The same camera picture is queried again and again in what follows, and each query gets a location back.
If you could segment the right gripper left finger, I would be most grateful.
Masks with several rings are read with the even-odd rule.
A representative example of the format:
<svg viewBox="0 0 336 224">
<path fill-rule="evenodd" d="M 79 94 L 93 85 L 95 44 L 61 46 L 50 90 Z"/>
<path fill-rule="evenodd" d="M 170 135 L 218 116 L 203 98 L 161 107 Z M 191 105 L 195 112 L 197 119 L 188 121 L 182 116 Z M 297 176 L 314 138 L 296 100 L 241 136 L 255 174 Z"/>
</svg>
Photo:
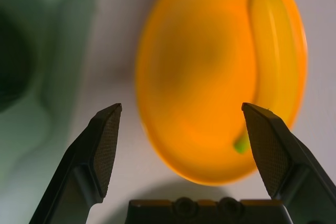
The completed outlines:
<svg viewBox="0 0 336 224">
<path fill-rule="evenodd" d="M 30 223 L 86 223 L 107 195 L 122 105 L 99 112 L 64 153 Z"/>
</svg>

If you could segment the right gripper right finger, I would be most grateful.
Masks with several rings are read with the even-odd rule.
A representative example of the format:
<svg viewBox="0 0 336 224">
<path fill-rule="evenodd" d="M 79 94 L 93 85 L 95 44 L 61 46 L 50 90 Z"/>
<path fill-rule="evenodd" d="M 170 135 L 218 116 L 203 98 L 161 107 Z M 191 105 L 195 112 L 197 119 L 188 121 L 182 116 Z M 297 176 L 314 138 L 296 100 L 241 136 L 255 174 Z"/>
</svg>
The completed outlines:
<svg viewBox="0 0 336 224">
<path fill-rule="evenodd" d="M 335 184 L 312 152 L 270 110 L 243 103 L 242 111 L 268 195 L 293 223 L 335 223 Z"/>
</svg>

